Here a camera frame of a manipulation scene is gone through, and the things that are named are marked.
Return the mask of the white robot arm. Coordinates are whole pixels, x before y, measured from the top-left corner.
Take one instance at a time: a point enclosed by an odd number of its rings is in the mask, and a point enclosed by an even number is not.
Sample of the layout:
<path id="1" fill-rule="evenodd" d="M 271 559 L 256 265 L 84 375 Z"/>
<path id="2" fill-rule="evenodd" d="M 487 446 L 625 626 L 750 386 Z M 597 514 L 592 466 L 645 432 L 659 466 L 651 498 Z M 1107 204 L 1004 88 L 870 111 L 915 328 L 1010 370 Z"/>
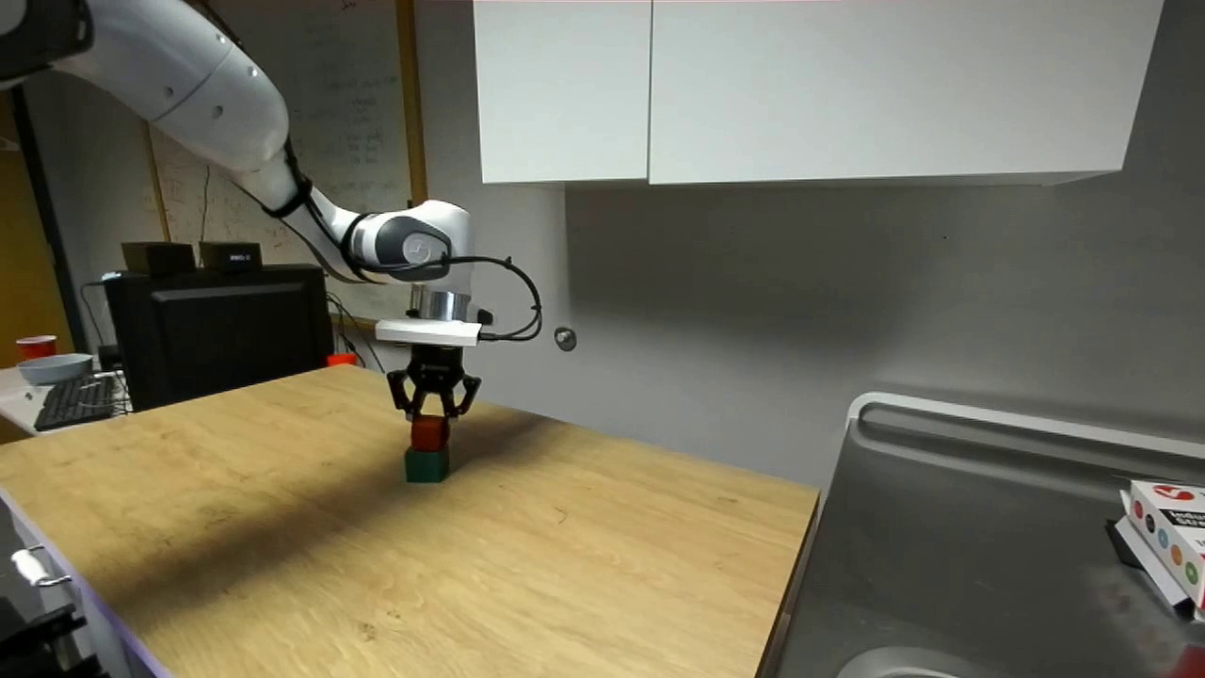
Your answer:
<path id="1" fill-rule="evenodd" d="M 288 150 L 271 77 L 189 0 L 0 0 L 0 82 L 60 71 L 128 106 L 153 131 L 221 171 L 344 284 L 433 284 L 470 265 L 470 218 L 443 199 L 350 211 Z"/>

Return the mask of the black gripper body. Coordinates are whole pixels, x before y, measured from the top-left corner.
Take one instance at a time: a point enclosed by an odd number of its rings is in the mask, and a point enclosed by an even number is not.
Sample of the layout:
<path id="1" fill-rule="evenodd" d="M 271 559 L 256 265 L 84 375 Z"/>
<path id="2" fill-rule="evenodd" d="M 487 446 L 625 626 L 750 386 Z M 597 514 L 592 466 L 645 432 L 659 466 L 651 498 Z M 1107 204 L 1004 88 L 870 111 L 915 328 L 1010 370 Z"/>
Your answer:
<path id="1" fill-rule="evenodd" d="M 433 289 L 415 316 L 404 321 L 470 321 L 470 298 L 454 289 Z M 465 347 L 405 347 L 411 363 L 395 375 L 405 375 L 419 387 L 419 398 L 443 397 L 443 387 L 463 375 Z"/>

